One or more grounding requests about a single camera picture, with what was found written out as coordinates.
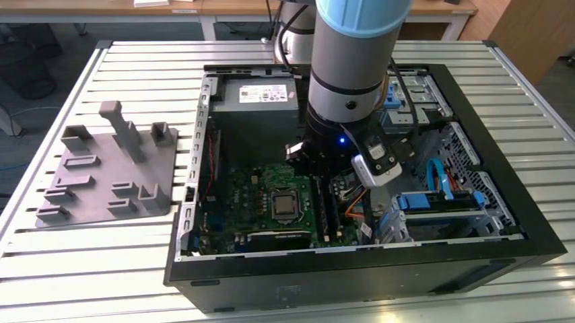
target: floor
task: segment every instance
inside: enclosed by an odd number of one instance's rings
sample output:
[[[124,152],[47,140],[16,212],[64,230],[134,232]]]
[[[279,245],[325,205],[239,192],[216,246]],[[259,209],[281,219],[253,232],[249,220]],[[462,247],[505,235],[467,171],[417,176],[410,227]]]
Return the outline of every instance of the floor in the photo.
[[[203,40],[199,24],[90,24],[88,35],[80,37],[72,24],[52,24],[63,47],[63,55],[46,62],[58,81],[56,91],[44,99],[27,101],[0,81],[0,104],[12,112],[34,107],[60,107],[68,97],[78,76],[92,54],[98,40]],[[216,24],[222,40],[258,40],[267,36],[269,24]],[[571,127],[575,127],[575,67],[559,60],[547,73],[538,90]],[[15,120],[28,130],[22,139],[0,131],[0,196],[10,194],[27,170],[46,132],[56,118],[58,110],[34,110]],[[0,197],[0,210],[7,199]]]

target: work table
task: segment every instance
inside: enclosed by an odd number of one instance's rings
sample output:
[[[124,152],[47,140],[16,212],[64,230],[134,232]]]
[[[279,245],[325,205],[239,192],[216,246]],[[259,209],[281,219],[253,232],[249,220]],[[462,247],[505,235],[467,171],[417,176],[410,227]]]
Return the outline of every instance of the work table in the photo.
[[[180,202],[203,66],[273,63],[274,55],[259,42],[115,42],[94,52],[0,216],[0,320],[306,322],[323,318],[421,323],[574,317],[573,130],[498,48],[482,42],[398,42],[394,57],[398,63],[447,65],[570,253],[463,294],[206,316],[175,288],[163,285],[176,206],[163,217],[58,229],[35,227],[35,210],[64,151],[59,140],[64,126],[84,124],[91,133],[111,131],[98,115],[104,100],[123,101],[124,118],[139,129],[166,121],[180,131],[172,190]]]

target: white label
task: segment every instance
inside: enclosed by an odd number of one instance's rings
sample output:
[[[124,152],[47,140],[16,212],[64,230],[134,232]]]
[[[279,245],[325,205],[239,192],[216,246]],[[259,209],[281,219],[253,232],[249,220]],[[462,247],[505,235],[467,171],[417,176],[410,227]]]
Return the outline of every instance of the white label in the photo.
[[[246,85],[241,87],[241,103],[287,102],[286,85]]]
[[[362,223],[362,232],[371,238],[371,227],[365,223]]]
[[[172,13],[198,13],[198,10],[184,10],[184,9],[179,9],[179,10],[172,10]]]

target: desk leg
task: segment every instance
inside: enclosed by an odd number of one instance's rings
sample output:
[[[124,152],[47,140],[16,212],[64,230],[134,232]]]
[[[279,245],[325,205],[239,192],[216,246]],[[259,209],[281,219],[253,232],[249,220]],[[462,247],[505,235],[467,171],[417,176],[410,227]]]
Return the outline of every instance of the desk leg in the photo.
[[[0,108],[0,129],[10,136],[18,136],[22,132],[20,125],[16,123],[16,121],[14,119],[10,118],[7,111],[2,108]]]
[[[215,23],[216,23],[216,18],[214,16],[208,16],[208,15],[200,16],[200,24],[202,24],[202,31],[204,33],[204,40],[216,40],[216,29],[214,28]]]
[[[469,15],[455,15],[451,17],[450,25],[446,28],[446,32],[443,33],[442,40],[458,40],[461,32],[466,27],[466,23],[469,20]]]
[[[80,36],[88,35],[87,26],[88,26],[88,24],[78,24],[78,23],[74,24],[74,28],[79,32]]]

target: black cable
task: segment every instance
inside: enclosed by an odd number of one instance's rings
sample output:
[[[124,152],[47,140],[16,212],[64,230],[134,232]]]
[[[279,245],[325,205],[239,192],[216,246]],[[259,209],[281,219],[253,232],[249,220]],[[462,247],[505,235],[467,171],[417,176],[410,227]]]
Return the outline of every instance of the black cable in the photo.
[[[279,42],[279,54],[282,55],[282,60],[285,62],[286,65],[286,69],[287,71],[294,74],[294,68],[289,62],[289,58],[286,57],[286,51],[285,51],[285,34],[286,34],[286,30],[290,29],[291,24],[295,22],[295,20],[298,19],[298,17],[302,15],[302,13],[305,12],[305,10],[307,9],[307,5],[302,6],[302,8],[299,8],[298,12],[294,14],[293,18],[290,19],[290,21],[286,23],[285,28],[282,29],[282,31],[279,32],[279,36],[278,36],[278,42]]]
[[[266,6],[269,8],[270,28],[273,28],[273,26],[274,26],[274,20],[271,19],[270,0],[266,0]]]
[[[406,85],[406,82],[403,81],[403,76],[399,72],[398,64],[395,64],[395,59],[391,58],[390,62],[393,65],[395,77],[398,78],[399,86],[401,86],[402,91],[403,91],[403,96],[406,97],[407,105],[410,107],[411,117],[414,118],[414,128],[409,132],[409,134],[411,133],[411,136],[417,137],[419,135],[419,119],[417,117],[415,103],[414,103],[414,100],[411,99],[411,95],[410,95],[410,92],[407,90],[407,85]]]
[[[281,17],[281,15],[282,15],[282,8],[285,7],[285,2],[282,1],[281,3],[279,3],[279,8],[278,8],[278,11],[277,11],[277,16],[274,17],[274,23],[273,23],[273,25],[271,25],[271,30],[270,30],[270,37],[269,37],[269,39],[270,40],[273,40],[274,39],[274,36],[277,35],[277,33],[278,33],[278,25],[279,25],[279,17]]]

